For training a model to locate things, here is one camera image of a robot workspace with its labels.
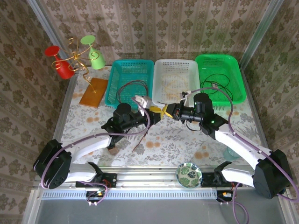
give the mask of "table surface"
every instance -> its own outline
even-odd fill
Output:
[[[111,67],[101,70],[90,68],[89,75],[90,77],[109,79],[110,71]],[[114,108],[105,105],[105,96],[96,109],[79,104],[87,86],[88,83],[82,78],[82,73],[79,73],[64,126],[62,143],[96,132],[112,117]],[[214,107],[214,110],[220,116],[227,118],[230,107]],[[247,98],[243,103],[234,106],[231,120],[235,130],[261,144]],[[135,133],[143,128],[144,126],[133,128],[130,133]],[[190,124],[190,128],[198,129],[199,127],[196,124]],[[133,151],[141,138],[141,135],[123,138],[116,144],[120,150],[117,155],[111,155],[106,148],[103,148],[81,157],[75,163],[84,164],[92,161],[99,166],[170,166],[191,161],[200,167],[206,167],[218,166],[225,161],[224,153],[227,147],[224,144],[213,140],[202,132],[190,131],[181,122],[174,121],[167,116],[164,116],[163,120],[149,129],[148,134]],[[242,158],[237,159],[234,164],[247,165]]]

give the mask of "green plastic basket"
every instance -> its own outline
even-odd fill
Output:
[[[201,87],[216,87],[232,96],[233,104],[239,104],[246,98],[245,87],[237,60],[230,55],[199,55],[198,64]],[[214,106],[229,106],[226,96],[214,90],[204,90],[209,94]]]

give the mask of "teal plastic basket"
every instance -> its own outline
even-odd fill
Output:
[[[232,96],[233,104],[239,104],[246,98],[244,82],[240,72],[238,61],[230,55],[203,54],[196,57],[198,64],[199,80],[201,87],[216,87],[229,96]],[[204,90],[209,94],[214,106],[229,106],[226,96],[214,90]]]
[[[154,77],[154,62],[152,60],[124,59],[114,61],[108,81],[105,104],[116,108],[120,103],[116,99],[116,93],[120,87],[130,81],[142,80],[148,87],[148,96],[152,98]],[[141,85],[128,85],[121,92],[121,102],[130,104],[132,109],[138,106],[131,99],[133,96],[146,96],[146,90]]]

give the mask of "damask wallpaper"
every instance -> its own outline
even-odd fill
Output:
[[[67,82],[26,1],[0,1],[0,223],[21,223],[39,150],[53,137]]]
[[[298,0],[283,2],[245,74],[269,147],[286,153],[299,180]]]
[[[39,0],[67,39],[96,36],[107,65],[119,58],[241,59],[269,0]]]

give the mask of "green leaf pattern bowl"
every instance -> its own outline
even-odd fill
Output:
[[[178,182],[185,188],[195,188],[202,182],[202,173],[193,163],[185,162],[179,165],[176,171]]]

